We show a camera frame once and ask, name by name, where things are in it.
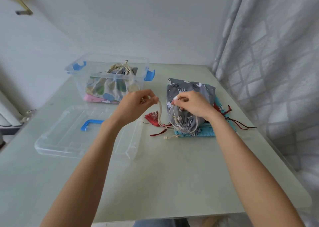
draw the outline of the teal fabric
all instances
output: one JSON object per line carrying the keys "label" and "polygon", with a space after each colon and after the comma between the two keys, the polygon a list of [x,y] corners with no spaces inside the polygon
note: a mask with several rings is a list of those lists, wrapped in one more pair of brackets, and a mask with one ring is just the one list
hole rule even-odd
{"label": "teal fabric", "polygon": [[[217,96],[215,96],[215,104],[218,106],[218,108],[221,110],[222,113],[226,112],[225,109],[223,108],[223,106],[221,105]],[[234,131],[237,132],[233,122],[230,120],[227,120],[227,122],[234,129]],[[175,131],[175,135],[179,135],[180,137],[191,137],[192,136],[190,134],[184,134],[184,133],[181,133],[179,131]],[[203,123],[199,127],[199,132],[197,133],[196,136],[197,137],[215,136],[215,132],[214,132],[214,129],[212,128],[210,123]]]}

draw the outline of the table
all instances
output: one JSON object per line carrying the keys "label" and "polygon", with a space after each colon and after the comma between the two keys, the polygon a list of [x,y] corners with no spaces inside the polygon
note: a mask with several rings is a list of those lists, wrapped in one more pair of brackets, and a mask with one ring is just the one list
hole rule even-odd
{"label": "table", "polygon": [[[151,64],[151,69],[156,70],[155,78],[145,82],[145,88],[151,88],[162,102],[169,77],[211,84],[224,107],[232,107],[232,118],[252,126],[207,67]],[[0,153],[0,226],[40,224],[79,159],[39,155],[34,142],[66,108],[79,104],[85,103],[69,79]],[[154,105],[148,111],[156,110]],[[167,121],[164,114],[162,122]],[[94,222],[244,212],[215,138],[149,136],[160,131],[145,124],[134,161],[110,163]],[[309,194],[263,136],[255,129],[238,132],[294,206],[310,206]]]}

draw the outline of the white wall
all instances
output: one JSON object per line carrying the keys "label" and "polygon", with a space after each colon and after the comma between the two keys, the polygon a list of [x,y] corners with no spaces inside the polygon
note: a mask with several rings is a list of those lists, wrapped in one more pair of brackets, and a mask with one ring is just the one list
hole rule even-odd
{"label": "white wall", "polygon": [[0,90],[20,111],[40,107],[84,52],[152,63],[211,64],[231,0],[0,0]]}

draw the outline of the gray curtain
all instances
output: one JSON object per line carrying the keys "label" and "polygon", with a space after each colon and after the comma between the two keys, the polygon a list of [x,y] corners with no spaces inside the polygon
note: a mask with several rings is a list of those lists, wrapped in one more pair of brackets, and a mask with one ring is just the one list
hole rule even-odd
{"label": "gray curtain", "polygon": [[319,226],[318,49],[319,0],[233,0],[212,67],[312,195],[307,226]]}

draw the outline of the plastic storage box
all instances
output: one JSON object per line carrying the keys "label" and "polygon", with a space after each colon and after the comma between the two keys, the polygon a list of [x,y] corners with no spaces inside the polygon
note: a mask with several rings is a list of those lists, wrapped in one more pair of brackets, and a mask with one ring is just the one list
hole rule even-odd
{"label": "plastic storage box", "polygon": [[[35,149],[40,154],[81,158],[96,138],[101,122],[116,108],[115,105],[99,106],[102,107],[76,105],[67,108],[49,131],[35,142]],[[134,159],[142,128],[140,118],[121,129],[114,143],[112,159],[122,162]]]}
{"label": "plastic storage box", "polygon": [[[126,60],[130,67],[137,68],[135,76],[106,73],[114,64],[124,64]],[[148,69],[149,59],[147,58],[106,54],[86,54],[65,68],[67,73],[72,75],[75,80],[78,91],[84,101],[115,104],[119,103],[122,96],[128,91],[141,90],[143,89],[144,81],[151,81],[154,78],[155,71],[151,72]],[[123,82],[125,82],[124,89],[121,88],[122,91],[119,91],[118,95],[104,93],[104,88],[109,88],[110,82],[114,82],[117,85],[113,85],[115,89],[113,88],[112,90],[115,90],[115,93],[117,93],[116,87],[120,83],[123,85]]]}

